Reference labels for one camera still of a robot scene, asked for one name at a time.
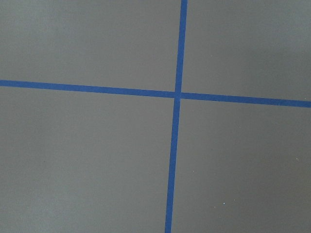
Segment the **blue tape line crosswise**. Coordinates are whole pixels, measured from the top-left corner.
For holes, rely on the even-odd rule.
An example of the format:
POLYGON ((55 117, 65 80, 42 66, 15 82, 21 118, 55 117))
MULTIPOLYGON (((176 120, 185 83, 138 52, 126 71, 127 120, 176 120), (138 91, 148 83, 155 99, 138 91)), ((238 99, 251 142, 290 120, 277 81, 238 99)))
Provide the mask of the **blue tape line crosswise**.
POLYGON ((311 102, 305 101, 305 100, 285 100, 285 99, 242 97, 242 96, 214 95, 214 94, 202 94, 202 93, 185 93, 185 92, 182 92, 181 94, 178 95, 173 91, 116 88, 116 87, 60 84, 60 83, 10 81, 10 80, 1 80, 0 85, 5 86, 5 87, 19 87, 19 88, 47 89, 47 90, 60 90, 60 91, 118 94, 118 95, 130 95, 130 96, 172 98, 172 99, 179 96, 181 99, 185 99, 185 100, 206 100, 206 101, 218 101, 218 102, 247 103, 247 104, 261 104, 261 105, 274 105, 274 106, 290 106, 290 107, 302 107, 302 108, 310 108, 311 107, 311 102))

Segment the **blue tape line lengthwise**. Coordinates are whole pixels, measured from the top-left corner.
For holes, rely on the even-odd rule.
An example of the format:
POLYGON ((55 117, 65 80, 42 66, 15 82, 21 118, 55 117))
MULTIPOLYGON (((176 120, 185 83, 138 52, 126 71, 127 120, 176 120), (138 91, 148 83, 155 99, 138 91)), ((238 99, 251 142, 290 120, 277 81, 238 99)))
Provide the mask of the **blue tape line lengthwise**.
POLYGON ((181 0, 176 76, 175 76, 174 101, 173 101, 169 173, 168 173, 168 186, 167 186, 166 216, 165 216, 165 230, 164 230, 165 233, 170 233, 172 231, 174 185, 175 185, 175 171, 177 160, 180 102, 181 102, 182 80, 183 80, 187 9, 188 9, 188 1, 181 0))

